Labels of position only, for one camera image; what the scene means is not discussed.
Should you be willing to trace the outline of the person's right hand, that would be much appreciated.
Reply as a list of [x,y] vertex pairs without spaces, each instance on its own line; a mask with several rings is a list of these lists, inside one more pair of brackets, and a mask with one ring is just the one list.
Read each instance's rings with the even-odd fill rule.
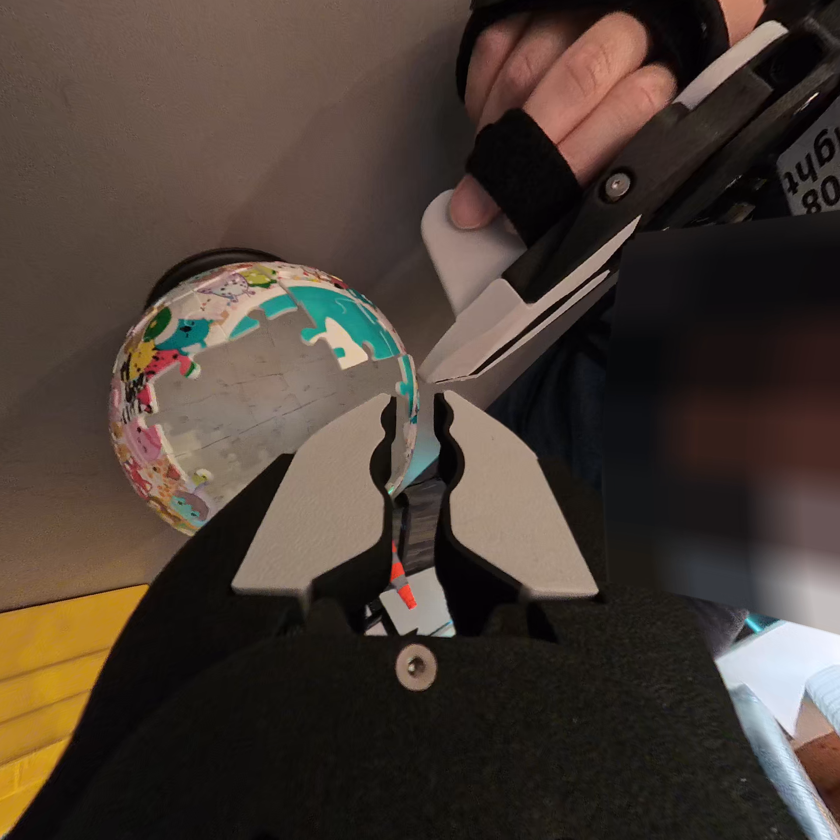
[[476,142],[451,222],[473,230],[505,217],[534,244],[766,6],[470,2],[456,85]]

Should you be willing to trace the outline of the silver metal bar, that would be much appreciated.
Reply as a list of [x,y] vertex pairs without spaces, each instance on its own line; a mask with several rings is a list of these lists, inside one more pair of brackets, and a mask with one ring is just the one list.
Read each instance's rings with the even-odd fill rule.
[[762,771],[804,835],[809,839],[838,839],[836,819],[772,714],[747,686],[730,689],[729,695]]

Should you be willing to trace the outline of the person's dark trousers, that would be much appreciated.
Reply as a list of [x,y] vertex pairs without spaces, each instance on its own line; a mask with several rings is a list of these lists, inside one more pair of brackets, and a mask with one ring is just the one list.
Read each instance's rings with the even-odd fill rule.
[[603,412],[615,289],[487,408],[541,459],[602,491]]

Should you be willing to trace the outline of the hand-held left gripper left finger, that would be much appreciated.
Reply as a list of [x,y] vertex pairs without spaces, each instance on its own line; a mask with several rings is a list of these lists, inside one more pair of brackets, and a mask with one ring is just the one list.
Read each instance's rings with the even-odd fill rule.
[[373,600],[392,573],[387,491],[396,399],[382,393],[318,430],[292,457],[232,588],[298,600]]

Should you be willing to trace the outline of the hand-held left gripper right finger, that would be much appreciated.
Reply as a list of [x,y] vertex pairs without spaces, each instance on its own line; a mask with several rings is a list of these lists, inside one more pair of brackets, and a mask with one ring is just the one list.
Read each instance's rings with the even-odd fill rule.
[[598,587],[538,457],[456,392],[436,394],[445,532],[457,550],[529,601],[593,597]]

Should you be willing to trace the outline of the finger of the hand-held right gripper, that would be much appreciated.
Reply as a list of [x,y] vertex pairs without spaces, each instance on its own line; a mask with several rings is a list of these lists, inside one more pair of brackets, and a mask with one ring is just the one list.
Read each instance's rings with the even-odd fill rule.
[[455,322],[420,364],[425,382],[475,380],[535,339],[543,330],[559,333],[559,320],[576,320],[616,283],[610,260],[636,232],[636,216],[573,269],[560,269],[560,283],[535,302],[526,302],[504,270],[526,254],[523,243],[500,221],[462,230],[449,217],[452,190],[427,206],[421,221],[426,251],[455,315]]
[[513,306],[514,292],[494,280],[435,346],[435,391],[454,391],[488,408],[611,291],[615,270],[580,281],[549,305]]

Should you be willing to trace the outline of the colourful puzzle ball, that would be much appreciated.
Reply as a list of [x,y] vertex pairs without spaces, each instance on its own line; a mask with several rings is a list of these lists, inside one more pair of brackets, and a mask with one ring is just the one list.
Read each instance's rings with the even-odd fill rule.
[[418,390],[404,341],[364,294],[310,266],[241,262],[183,282],[127,333],[109,434],[138,496],[192,536],[276,458],[381,393],[396,400],[393,493]]

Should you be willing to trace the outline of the stack of yellow bins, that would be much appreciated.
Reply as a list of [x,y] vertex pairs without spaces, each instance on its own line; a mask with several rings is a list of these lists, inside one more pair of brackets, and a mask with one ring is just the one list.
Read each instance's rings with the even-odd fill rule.
[[106,657],[147,592],[135,585],[1,615],[1,834],[66,750]]

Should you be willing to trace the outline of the black ball stand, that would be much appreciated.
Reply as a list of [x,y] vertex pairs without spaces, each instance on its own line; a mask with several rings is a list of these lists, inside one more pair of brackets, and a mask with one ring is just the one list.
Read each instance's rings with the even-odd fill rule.
[[283,258],[257,248],[215,248],[191,255],[169,268],[158,279],[146,298],[144,309],[151,308],[158,300],[183,282],[206,271],[242,262],[282,261]]

